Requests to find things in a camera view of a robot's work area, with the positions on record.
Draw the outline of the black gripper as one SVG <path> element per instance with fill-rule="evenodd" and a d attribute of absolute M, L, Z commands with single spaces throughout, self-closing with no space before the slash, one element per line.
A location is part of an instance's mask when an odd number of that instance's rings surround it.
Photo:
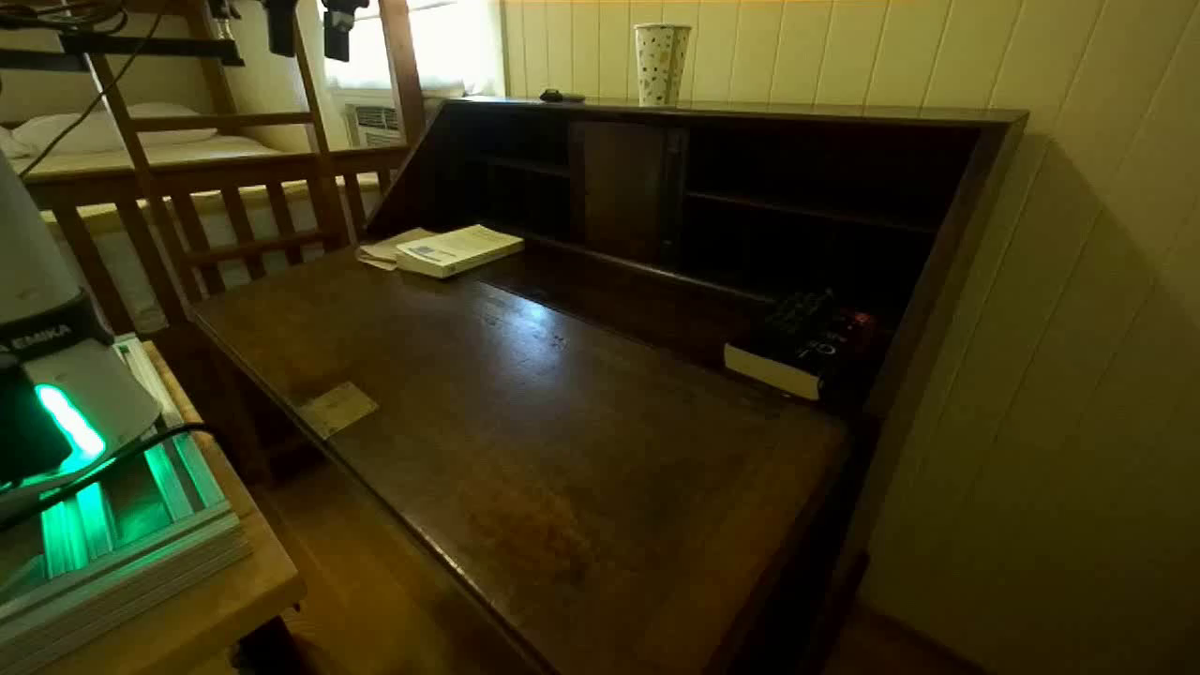
<path fill-rule="evenodd" d="M 348 59 L 348 34 L 366 5 L 371 0 L 323 0 L 323 49 L 329 59 Z"/>

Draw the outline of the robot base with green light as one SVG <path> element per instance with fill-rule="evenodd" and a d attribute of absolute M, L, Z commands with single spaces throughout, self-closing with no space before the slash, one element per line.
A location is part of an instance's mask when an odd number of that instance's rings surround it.
<path fill-rule="evenodd" d="M 37 506 L 8 539 L 0 667 L 32 675 L 71 644 L 161 595 L 173 580 L 222 570 L 238 519 L 212 482 L 197 430 L 182 424 L 138 336 L 111 341 L 128 411 L 111 394 L 76 394 L 37 375 L 64 424 L 67 500 Z"/>

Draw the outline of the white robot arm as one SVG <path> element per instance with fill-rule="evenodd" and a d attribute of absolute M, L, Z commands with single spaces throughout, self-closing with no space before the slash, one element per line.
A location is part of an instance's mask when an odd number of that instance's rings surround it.
<path fill-rule="evenodd" d="M 212 117 L 134 117 L 107 71 L 107 51 L 138 56 L 212 56 L 236 59 L 229 39 L 111 39 L 104 21 L 138 0 L 4 0 L 8 30 L 56 30 L 64 56 L 76 56 L 96 77 L 96 101 L 107 107 L 132 169 L 41 175 L 4 169 L 0 195 L 0 291 L 8 319 L 32 319 L 58 304 L 96 296 L 102 319 L 121 331 L 121 291 L 102 272 L 102 255 L 84 244 L 78 215 L 56 206 L 78 189 L 84 199 L 111 201 L 143 255 L 149 289 L 169 321 L 211 291 L 222 291 L 222 266 L 238 262 L 252 277 L 267 272 L 271 255 L 301 262 L 308 247 L 337 252 L 353 239 L 346 201 L 329 165 L 327 127 L 318 119 L 316 77 L 304 56 L 294 0 L 262 0 L 267 42 L 273 56 L 292 56 L 304 84 L 301 111 L 212 111 Z M 217 156 L 154 165 L 144 136 L 212 127 L 308 125 L 308 154 Z"/>

